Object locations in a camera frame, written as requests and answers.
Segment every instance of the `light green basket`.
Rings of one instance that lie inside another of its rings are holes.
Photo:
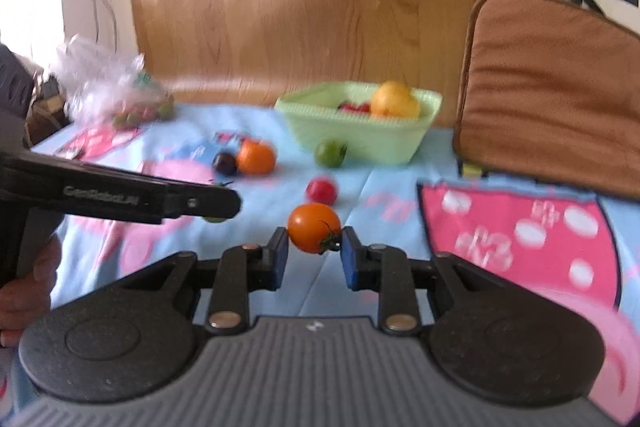
[[[370,118],[337,110],[345,101],[367,102],[376,89],[378,84],[325,82],[281,96],[275,108],[284,114],[304,149],[314,150],[324,140],[340,140],[347,143],[347,156],[388,165],[409,163],[440,111],[442,96],[412,89],[422,108],[418,120]]]

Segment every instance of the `person's hand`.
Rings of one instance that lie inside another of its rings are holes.
[[[62,246],[54,235],[38,255],[33,271],[24,279],[0,289],[0,344],[15,347],[29,324],[49,311],[50,293],[56,285]]]

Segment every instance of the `orange cherry tomato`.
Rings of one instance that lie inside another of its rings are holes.
[[[291,242],[306,253],[337,250],[341,229],[340,218],[322,203],[301,204],[287,221]]]
[[[247,176],[270,174],[276,166],[276,153],[266,142],[244,140],[236,156],[238,170]]]

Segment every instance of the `red cherry tomato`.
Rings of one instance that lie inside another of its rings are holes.
[[[338,199],[338,188],[331,178],[319,177],[312,179],[306,186],[306,197],[316,203],[331,206]]]
[[[158,110],[155,107],[145,107],[142,110],[142,121],[152,122],[158,118]]]
[[[291,242],[306,253],[337,250],[340,230],[340,218],[322,203],[301,204],[287,221]]]
[[[358,112],[358,106],[354,105],[351,102],[342,102],[338,106],[338,110],[346,112]]]

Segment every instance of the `pink cartoon print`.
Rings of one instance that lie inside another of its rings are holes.
[[[382,219],[401,223],[412,216],[418,204],[413,200],[403,200],[391,192],[379,192],[367,198],[365,206],[380,206],[384,209]]]
[[[7,418],[14,409],[14,395],[10,380],[14,354],[13,349],[0,349],[0,421]]]
[[[220,145],[238,148],[244,140],[251,140],[252,136],[238,131],[217,131],[213,139]]]
[[[640,411],[640,338],[626,317],[583,295],[532,288],[588,319],[605,343],[605,360],[590,398],[621,425]]]
[[[455,253],[598,328],[606,358],[590,398],[628,423],[640,410],[640,340],[614,309],[618,256],[597,202],[444,184],[425,185],[420,196],[432,250]]]
[[[596,201],[531,198],[447,185],[422,188],[434,251],[450,251],[505,279],[613,306],[618,256]]]
[[[82,161],[95,160],[130,143],[141,132],[140,129],[116,131],[111,125],[91,127],[58,149],[56,156]]]
[[[143,174],[161,178],[205,185],[209,184],[213,178],[213,172],[209,166],[194,160],[143,162],[140,171]],[[104,221],[91,217],[73,217],[72,219],[79,227],[104,236],[102,247],[94,262],[94,269],[113,255],[119,245],[122,245],[120,275],[124,276],[145,266],[155,243],[176,230],[186,227],[193,217],[165,219],[161,225]]]
[[[640,277],[640,264],[634,264],[622,274],[622,283],[629,282],[636,277]]]

